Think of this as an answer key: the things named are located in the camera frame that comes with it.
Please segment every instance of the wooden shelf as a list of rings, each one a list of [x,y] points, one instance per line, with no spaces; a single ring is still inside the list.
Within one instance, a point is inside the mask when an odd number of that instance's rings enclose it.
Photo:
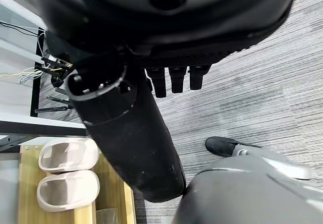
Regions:
[[[46,212],[37,203],[38,183],[48,175],[38,167],[42,146],[21,147],[18,224],[96,224],[95,211],[116,208],[119,224],[136,224],[133,192],[100,154],[94,171],[100,180],[100,193],[91,205],[62,212]]]

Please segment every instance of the striped carpet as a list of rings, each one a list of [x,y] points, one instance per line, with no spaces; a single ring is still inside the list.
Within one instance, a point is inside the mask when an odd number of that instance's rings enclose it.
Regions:
[[[213,65],[202,90],[172,94],[158,107],[180,155],[187,181],[218,157],[204,148],[217,135],[285,154],[312,168],[323,186],[323,0],[295,0],[287,22],[259,45]],[[41,107],[59,103],[48,79]],[[79,121],[74,110],[39,117]],[[170,223],[179,199],[153,204],[136,200],[138,223]]]

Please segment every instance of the cable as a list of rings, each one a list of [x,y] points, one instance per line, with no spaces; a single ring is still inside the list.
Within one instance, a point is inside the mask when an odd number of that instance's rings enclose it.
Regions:
[[[14,24],[8,23],[8,22],[3,21],[3,20],[0,20],[0,22],[6,23],[6,24],[11,25],[11,26],[15,26],[15,27],[28,28],[28,29],[33,29],[33,30],[37,30],[37,31],[39,30],[39,31],[43,31],[43,32],[45,32],[45,30],[40,29],[40,28],[34,28],[34,27],[28,27],[28,26],[19,26],[19,25],[14,25]]]
[[[27,29],[24,29],[24,28],[20,28],[20,27],[12,26],[12,25],[10,25],[10,24],[3,23],[3,22],[0,22],[0,24],[1,24],[2,26],[4,26],[4,27],[8,27],[8,28],[14,29],[14,30],[19,31],[20,33],[25,34],[25,35],[28,35],[28,36],[38,36],[38,34],[36,34],[36,33],[32,32],[32,31],[29,31],[29,30],[27,30]],[[27,31],[27,32],[29,32],[30,34],[27,34],[27,33],[25,33],[25,32],[22,32],[22,31],[18,30],[17,28],[19,28],[19,29],[21,29],[21,30],[24,30],[24,31]]]
[[[44,57],[44,53],[42,52],[42,49],[41,49],[41,46],[40,46],[40,42],[39,42],[39,38],[40,38],[42,35],[44,35],[44,37],[45,37],[45,32],[41,33],[41,34],[37,37],[37,45],[38,45],[38,47],[39,47],[39,50],[40,50],[40,54],[41,54],[41,56],[42,56],[42,57]]]
[[[23,27],[21,27],[21,26],[13,25],[13,24],[10,24],[10,23],[7,23],[7,22],[4,22],[4,21],[2,21],[2,20],[0,20],[0,24],[1,24],[2,26],[4,26],[4,27],[8,27],[8,28],[14,29],[14,30],[16,30],[16,31],[19,31],[20,33],[22,33],[22,34],[24,34],[24,35],[37,37],[37,44],[38,44],[38,47],[39,47],[39,49],[40,49],[40,53],[41,53],[42,57],[44,57],[44,53],[43,53],[43,51],[42,51],[42,49],[41,49],[40,42],[39,42],[39,38],[40,38],[40,36],[41,36],[41,35],[45,35],[45,31],[44,31],[44,30],[40,30],[40,31],[43,31],[43,33],[41,33],[41,34],[38,36],[38,34],[36,34],[36,33],[32,32],[32,31],[29,31],[29,30],[27,30],[27,29],[24,29],[24,28],[23,28]],[[17,28],[15,28],[15,27],[20,28],[20,29],[25,30],[25,31],[28,31],[28,32],[32,33],[33,35],[30,35],[30,34],[24,33],[24,32],[22,32],[22,31],[18,30]]]
[[[7,26],[7,25],[3,24],[2,22],[0,22],[0,24],[1,24],[2,26],[4,26],[4,27],[8,27],[8,28],[14,29],[14,30],[16,30],[16,31],[19,31],[20,33],[22,33],[22,34],[24,34],[24,35],[37,37],[36,35],[30,35],[30,34],[27,34],[27,33],[25,33],[25,32],[22,32],[22,31],[18,30],[18,29],[17,29],[17,28],[15,28],[15,27]]]

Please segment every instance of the metal frame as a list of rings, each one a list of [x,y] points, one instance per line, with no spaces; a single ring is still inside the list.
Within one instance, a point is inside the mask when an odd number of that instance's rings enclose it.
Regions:
[[[7,135],[0,140],[0,152],[19,152],[19,147],[16,146],[37,137],[86,137],[89,135],[85,126],[80,123],[14,114],[0,114],[0,131],[0,135]]]

